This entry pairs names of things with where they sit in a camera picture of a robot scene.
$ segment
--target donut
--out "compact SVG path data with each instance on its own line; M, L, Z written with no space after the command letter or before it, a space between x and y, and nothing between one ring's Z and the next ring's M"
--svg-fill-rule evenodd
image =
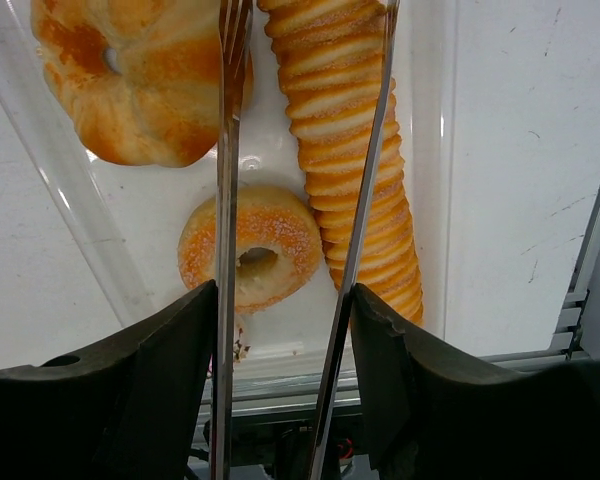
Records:
M193 289L215 276L215 196L191 214L178 244L182 281ZM236 296L238 313L254 313L288 297L318 269L320 231L305 205L286 189L238 190Z
M217 0L31 0L45 81L86 148L120 165L165 167L207 153L218 139L219 8ZM245 102L252 84L249 63Z
M258 6L269 13L265 33L289 100L285 112L298 139L298 164L339 288L380 91L385 7L377 0L258 0ZM357 281L421 323L421 276L403 187L396 101L391 94Z

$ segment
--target tongs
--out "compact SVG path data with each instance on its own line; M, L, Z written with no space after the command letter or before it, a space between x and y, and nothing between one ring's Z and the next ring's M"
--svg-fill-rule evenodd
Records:
M220 128L216 198L218 325L212 360L211 478L228 479L231 458L238 143L253 20L252 0L221 0Z
M333 403L338 386L338 373L347 336L347 327L351 316L353 304L352 290L358 276L358 267L362 256L364 236L367 229L367 218L373 197L376 172L378 170L378 159L382 151L382 126L387 112L389 91L391 83L391 66L393 63L393 47L395 42L396 23L398 20L398 8L400 0L389 0L385 11L384 45L382 55L382 81L376 111L373 117L371 138L367 150L360 195L356 206L356 214L353 221L353 231L349 250L344 266L344 273L338 301L336 303L333 326L329 337L327 356L322 371L318 402L316 405L316 417L313 424L313 433L308 458L308 478L319 480L322 474L322 466L327 448L327 437L329 425L333 413Z

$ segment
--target pastry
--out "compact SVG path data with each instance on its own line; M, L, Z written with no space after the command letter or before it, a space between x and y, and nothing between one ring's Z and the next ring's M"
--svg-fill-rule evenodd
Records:
M178 264L188 288L214 277L215 235L213 197L193 212L180 237ZM238 190L236 257L236 312L262 310L294 293L318 269L318 226L288 190L243 187Z
M98 157L184 167L218 139L217 0L32 0L44 78ZM108 62L115 52L116 64ZM245 98L251 94L249 63Z
M258 0L258 6L269 13L265 32L289 100L298 163L331 277L340 287L380 91L384 6L377 0ZM391 94L358 281L421 323L420 270L395 104Z

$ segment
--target bagel hole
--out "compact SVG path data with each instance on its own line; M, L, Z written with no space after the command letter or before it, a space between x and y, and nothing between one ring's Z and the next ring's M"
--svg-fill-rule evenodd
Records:
M268 248L255 247L244 252L236 263L236 275L240 278L251 278L262 275L273 268L278 254Z
M115 73L120 73L120 67L118 67L118 52L115 48L107 47L103 53L104 61L109 67L109 70Z

